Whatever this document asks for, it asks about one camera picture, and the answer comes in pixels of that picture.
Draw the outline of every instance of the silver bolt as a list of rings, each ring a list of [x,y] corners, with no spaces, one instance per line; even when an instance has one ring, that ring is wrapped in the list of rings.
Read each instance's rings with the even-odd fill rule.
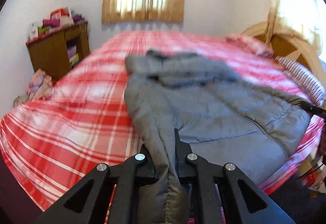
[[[99,171],[104,171],[104,170],[106,170],[106,168],[107,168],[107,165],[104,163],[101,163],[101,164],[97,165],[97,167],[96,167],[96,169]]]
[[[136,156],[135,156],[135,159],[136,160],[143,160],[145,158],[145,155],[144,154],[137,154]]]
[[[225,165],[225,168],[226,168],[227,170],[235,170],[235,165],[234,165],[233,163],[227,163],[227,164]]]
[[[198,156],[196,154],[190,153],[188,154],[187,158],[189,160],[197,160]]]

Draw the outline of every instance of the wooden headboard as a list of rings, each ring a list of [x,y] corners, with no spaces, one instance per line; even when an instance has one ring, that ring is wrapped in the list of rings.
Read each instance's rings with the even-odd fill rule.
[[[267,22],[262,22],[246,29],[242,34],[255,37],[261,41],[265,41],[265,29]],[[276,56],[288,57],[291,60],[298,61],[301,65],[308,68],[317,79],[326,88],[326,74],[317,57],[312,51],[310,43],[305,40],[282,35],[275,32],[270,45],[274,50],[274,58]]]

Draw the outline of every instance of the pink pillow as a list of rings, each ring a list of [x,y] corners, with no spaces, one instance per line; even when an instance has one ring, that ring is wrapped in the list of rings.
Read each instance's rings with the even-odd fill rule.
[[[225,36],[225,40],[228,43],[235,44],[242,48],[244,52],[252,53],[260,57],[271,57],[274,54],[273,49],[254,37],[231,34]]]

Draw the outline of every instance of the striped pillow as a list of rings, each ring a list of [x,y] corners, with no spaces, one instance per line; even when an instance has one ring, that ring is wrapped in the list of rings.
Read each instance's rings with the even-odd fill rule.
[[[276,57],[275,61],[283,66],[292,80],[309,95],[312,101],[322,107],[325,100],[325,89],[319,80],[303,65],[286,57]]]

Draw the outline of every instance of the plaid blanket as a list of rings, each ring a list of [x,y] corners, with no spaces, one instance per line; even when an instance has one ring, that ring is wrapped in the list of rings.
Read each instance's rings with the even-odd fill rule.
[[[270,59],[222,39],[174,32],[126,32],[92,52],[48,96],[15,107],[0,123],[6,165],[31,199],[46,210],[99,163],[116,165],[141,146],[123,93],[127,54],[157,49],[222,59],[244,79],[308,99]],[[272,193],[318,145],[323,120],[314,116],[296,153],[260,187]]]

